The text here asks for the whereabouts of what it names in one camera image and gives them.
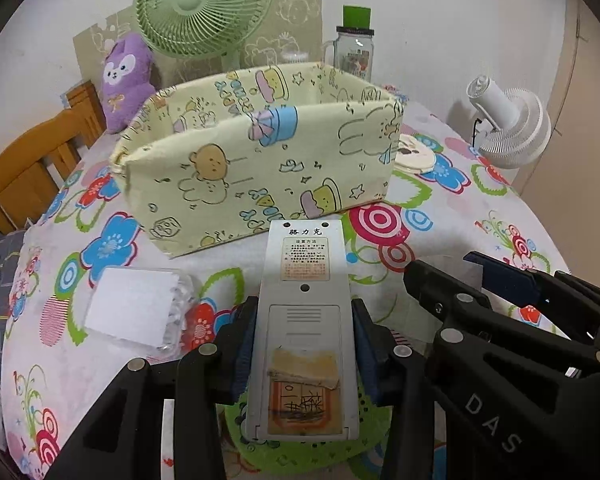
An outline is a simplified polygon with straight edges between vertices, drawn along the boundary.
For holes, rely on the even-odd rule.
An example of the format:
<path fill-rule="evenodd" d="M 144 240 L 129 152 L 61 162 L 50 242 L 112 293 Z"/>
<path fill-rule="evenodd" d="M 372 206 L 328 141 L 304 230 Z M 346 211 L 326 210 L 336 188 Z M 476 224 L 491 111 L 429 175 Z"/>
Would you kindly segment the glass jar green lid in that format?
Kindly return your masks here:
<path fill-rule="evenodd" d="M 323 44 L 322 62 L 370 81 L 375 35 L 370 27 L 371 15 L 372 10 L 365 6 L 344 6 L 342 23 L 336 27 L 336 39 Z"/>

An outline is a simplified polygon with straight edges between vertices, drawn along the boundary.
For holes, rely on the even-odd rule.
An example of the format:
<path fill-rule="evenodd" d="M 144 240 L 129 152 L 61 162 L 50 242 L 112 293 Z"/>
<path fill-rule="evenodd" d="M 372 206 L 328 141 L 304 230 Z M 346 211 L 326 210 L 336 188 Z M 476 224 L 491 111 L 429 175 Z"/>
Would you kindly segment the white standing fan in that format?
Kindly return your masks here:
<path fill-rule="evenodd" d="M 494 79 L 480 75 L 468 84 L 466 96 L 490 126 L 482 129 L 477 148 L 492 166 L 519 169 L 542 155 L 552 125 L 535 93 L 525 88 L 502 90 Z"/>

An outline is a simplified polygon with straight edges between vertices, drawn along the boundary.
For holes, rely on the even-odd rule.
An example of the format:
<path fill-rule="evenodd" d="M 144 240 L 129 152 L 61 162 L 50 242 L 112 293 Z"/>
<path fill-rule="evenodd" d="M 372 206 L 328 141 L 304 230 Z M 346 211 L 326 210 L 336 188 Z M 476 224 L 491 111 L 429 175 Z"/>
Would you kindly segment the cream bear compact mirror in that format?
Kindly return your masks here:
<path fill-rule="evenodd" d="M 409 174 L 426 174 L 434 169 L 437 155 L 414 136 L 402 133 L 400 135 L 394 164 L 399 170 Z"/>

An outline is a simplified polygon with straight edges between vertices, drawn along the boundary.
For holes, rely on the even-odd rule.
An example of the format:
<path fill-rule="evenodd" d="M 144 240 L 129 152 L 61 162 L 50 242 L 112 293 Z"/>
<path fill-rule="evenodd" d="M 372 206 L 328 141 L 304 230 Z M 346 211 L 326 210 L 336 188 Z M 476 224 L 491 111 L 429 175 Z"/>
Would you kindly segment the green panda perforated case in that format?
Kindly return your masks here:
<path fill-rule="evenodd" d="M 315 469 L 346 462 L 370 451 L 388 437 L 391 408 L 378 408 L 358 384 L 358 414 L 360 435 L 356 440 L 328 442 L 280 442 L 248 440 L 242 430 L 247 415 L 248 394 L 243 393 L 237 404 L 224 406 L 225 435 L 233 454 L 251 470 L 271 474 L 303 474 Z"/>

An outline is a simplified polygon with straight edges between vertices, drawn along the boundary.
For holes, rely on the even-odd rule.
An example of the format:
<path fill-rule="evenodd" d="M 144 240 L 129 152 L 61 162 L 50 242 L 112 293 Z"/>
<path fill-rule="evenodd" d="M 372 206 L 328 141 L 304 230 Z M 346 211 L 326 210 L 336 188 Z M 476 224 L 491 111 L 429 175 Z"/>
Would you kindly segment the green desk fan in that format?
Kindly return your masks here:
<path fill-rule="evenodd" d="M 272 0 L 134 0 L 137 28 L 148 46 L 171 58 L 221 59 L 240 67 L 240 49 Z"/>

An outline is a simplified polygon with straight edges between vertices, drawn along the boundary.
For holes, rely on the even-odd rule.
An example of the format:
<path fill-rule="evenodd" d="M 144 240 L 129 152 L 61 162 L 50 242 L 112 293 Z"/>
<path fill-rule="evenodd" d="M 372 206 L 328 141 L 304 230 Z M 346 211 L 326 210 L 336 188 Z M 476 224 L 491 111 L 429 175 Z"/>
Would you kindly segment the yellow patterned fabric box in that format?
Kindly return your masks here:
<path fill-rule="evenodd" d="M 110 168 L 167 256 L 382 200 L 404 106 L 321 62 L 197 79 L 148 98 Z"/>

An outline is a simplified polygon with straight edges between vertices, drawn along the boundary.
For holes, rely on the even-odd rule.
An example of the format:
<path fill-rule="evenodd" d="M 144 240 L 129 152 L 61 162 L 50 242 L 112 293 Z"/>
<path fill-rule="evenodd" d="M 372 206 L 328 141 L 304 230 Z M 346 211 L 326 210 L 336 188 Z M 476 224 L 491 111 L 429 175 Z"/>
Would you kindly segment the beige cartoon placemat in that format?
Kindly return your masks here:
<path fill-rule="evenodd" d="M 242 68 L 279 64 L 282 52 L 308 52 L 310 61 L 322 55 L 323 0 L 272 0 L 268 14 L 259 28 L 246 40 L 239 51 Z M 74 52 L 82 78 L 102 88 L 102 69 L 105 58 L 114 44 L 136 29 L 133 9 L 129 6 L 91 25 L 73 37 Z M 158 89 L 180 84 L 222 70 L 221 59 L 169 58 L 155 55 L 151 83 Z"/>

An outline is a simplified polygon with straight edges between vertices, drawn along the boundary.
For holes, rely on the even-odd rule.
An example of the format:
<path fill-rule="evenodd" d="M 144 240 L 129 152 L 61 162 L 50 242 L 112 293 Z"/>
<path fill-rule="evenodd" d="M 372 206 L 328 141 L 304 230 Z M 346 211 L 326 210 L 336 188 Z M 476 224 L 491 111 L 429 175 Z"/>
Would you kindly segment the cotton swab container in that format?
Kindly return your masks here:
<path fill-rule="evenodd" d="M 279 57 L 283 64 L 306 63 L 310 60 L 309 53 L 301 51 L 282 52 Z"/>

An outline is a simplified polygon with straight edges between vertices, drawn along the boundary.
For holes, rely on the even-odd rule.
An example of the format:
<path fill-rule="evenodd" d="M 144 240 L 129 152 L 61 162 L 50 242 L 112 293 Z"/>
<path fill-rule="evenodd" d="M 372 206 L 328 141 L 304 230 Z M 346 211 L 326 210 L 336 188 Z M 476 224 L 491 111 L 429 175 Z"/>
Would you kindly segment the purple plush toy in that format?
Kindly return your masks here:
<path fill-rule="evenodd" d="M 150 82 L 154 55 L 137 32 L 116 42 L 102 70 L 102 110 L 106 131 L 125 129 L 145 101 L 155 93 Z"/>

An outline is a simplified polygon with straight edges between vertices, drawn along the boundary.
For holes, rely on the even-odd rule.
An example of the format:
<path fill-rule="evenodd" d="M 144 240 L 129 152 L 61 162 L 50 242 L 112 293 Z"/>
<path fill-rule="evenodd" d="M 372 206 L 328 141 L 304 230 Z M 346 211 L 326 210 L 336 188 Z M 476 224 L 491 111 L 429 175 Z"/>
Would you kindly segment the white box pack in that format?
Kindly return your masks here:
<path fill-rule="evenodd" d="M 180 270 L 107 266 L 87 304 L 83 328 L 165 361 L 180 354 L 185 317 L 197 299 L 194 280 Z"/>

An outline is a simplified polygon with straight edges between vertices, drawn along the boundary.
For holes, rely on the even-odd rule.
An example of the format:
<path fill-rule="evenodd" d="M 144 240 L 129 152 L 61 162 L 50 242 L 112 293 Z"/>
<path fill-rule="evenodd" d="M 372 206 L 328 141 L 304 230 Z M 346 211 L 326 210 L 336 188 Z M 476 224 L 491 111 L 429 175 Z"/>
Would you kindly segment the wooden chair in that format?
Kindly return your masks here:
<path fill-rule="evenodd" d="M 60 191 L 50 168 L 68 178 L 78 148 L 90 148 L 105 131 L 105 116 L 91 81 L 66 94 L 69 106 L 9 144 L 0 155 L 0 233 L 22 230 L 42 217 Z"/>

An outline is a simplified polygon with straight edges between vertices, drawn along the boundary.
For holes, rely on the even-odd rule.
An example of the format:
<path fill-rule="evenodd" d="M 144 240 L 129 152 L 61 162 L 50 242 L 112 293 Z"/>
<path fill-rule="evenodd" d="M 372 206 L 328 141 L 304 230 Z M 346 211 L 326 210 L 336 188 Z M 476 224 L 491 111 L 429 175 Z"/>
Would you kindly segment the beige door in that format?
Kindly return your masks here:
<path fill-rule="evenodd" d="M 552 137 L 514 187 L 573 274 L 600 286 L 600 22 L 566 0 L 562 53 L 548 101 Z"/>

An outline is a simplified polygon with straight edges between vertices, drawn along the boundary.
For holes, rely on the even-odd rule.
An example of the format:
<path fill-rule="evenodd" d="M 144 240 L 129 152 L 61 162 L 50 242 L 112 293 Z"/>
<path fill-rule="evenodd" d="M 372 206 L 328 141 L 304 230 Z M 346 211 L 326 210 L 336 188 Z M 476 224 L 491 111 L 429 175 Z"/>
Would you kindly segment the white remote control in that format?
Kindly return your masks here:
<path fill-rule="evenodd" d="M 358 437 L 358 374 L 342 224 L 276 221 L 268 231 L 248 382 L 250 440 Z"/>

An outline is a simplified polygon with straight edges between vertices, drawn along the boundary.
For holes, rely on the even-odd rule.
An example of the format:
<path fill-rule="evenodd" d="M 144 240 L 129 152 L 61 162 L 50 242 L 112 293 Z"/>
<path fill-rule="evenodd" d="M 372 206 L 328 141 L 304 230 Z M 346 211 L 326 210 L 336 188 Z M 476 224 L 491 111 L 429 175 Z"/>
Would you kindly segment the floral tablecloth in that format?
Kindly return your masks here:
<path fill-rule="evenodd" d="M 475 250 L 521 269 L 562 270 L 542 224 L 506 181 L 447 125 L 416 103 L 403 129 L 437 156 L 424 178 L 396 172 L 384 202 L 344 212 L 350 289 L 372 319 L 402 344 L 417 344 L 434 319 L 416 308 L 402 273 L 417 258 L 460 258 Z M 235 308 L 255 295 L 266 239 L 204 239 L 204 249 L 171 259 L 138 227 L 107 174 L 114 148 L 102 136 L 68 177 L 50 210 L 23 239 L 12 271 L 2 361 L 2 414 L 9 456 L 20 474 L 41 479 L 71 431 L 129 359 L 79 329 L 106 263 L 186 271 L 198 302 L 187 312 L 183 350 L 213 340 Z"/>

